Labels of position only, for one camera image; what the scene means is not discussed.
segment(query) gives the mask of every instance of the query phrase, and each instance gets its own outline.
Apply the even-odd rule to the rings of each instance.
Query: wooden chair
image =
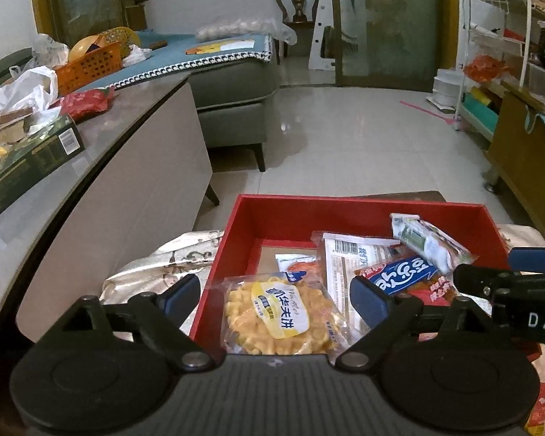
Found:
[[[304,13],[307,0],[291,0],[291,2],[295,7],[295,15],[293,16],[293,20],[289,21],[289,14],[286,11],[285,5],[281,0],[276,0],[276,4],[282,11],[282,22],[293,29],[313,28],[315,26],[315,18],[317,17],[317,6],[319,5],[319,0],[315,0],[315,3],[312,6],[312,21],[308,21],[307,15]],[[276,63],[280,64],[280,43],[277,39],[274,40],[274,45],[276,48]],[[283,57],[287,56],[288,50],[289,45],[285,42],[285,46],[283,48]]]

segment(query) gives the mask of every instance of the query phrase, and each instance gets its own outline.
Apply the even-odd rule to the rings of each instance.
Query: shelf rack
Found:
[[[477,43],[480,46],[488,46],[494,49],[499,49],[504,53],[510,53],[523,57],[523,66],[521,70],[521,78],[519,80],[519,86],[523,87],[525,83],[525,76],[527,66],[529,63],[529,51],[530,51],[530,32],[532,26],[532,18],[545,21],[545,8],[538,6],[533,0],[479,0],[484,1],[492,6],[500,8],[504,11],[505,21],[507,14],[521,14],[526,15],[526,34],[525,42],[519,42],[514,39],[508,39],[500,36],[490,36],[483,32],[471,29],[471,10],[472,0],[468,0],[468,40],[464,51],[464,60],[468,60],[468,51],[471,42]],[[487,139],[492,139],[492,133],[489,129],[478,121],[472,113],[466,110],[462,104],[462,98],[464,95],[464,85],[466,81],[466,75],[463,76],[463,81],[460,86],[459,99],[457,102],[455,121],[458,119],[458,115],[462,115],[463,118],[469,122],[474,128],[481,132]]]

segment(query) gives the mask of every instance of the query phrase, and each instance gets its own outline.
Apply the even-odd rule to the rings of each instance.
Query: cardboard box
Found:
[[[67,160],[85,150],[77,126],[62,116],[0,157],[0,214]]]

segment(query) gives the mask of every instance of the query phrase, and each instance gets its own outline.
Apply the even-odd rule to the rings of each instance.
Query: white stand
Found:
[[[323,32],[333,26],[333,3],[331,0],[319,0],[315,28],[312,32],[311,52],[309,53],[309,70],[335,71],[335,59],[321,57]]]

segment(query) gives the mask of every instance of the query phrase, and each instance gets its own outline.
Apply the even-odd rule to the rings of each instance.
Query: table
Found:
[[[85,151],[0,215],[0,361],[119,267],[192,229],[212,170],[187,77],[118,91],[79,125]]]

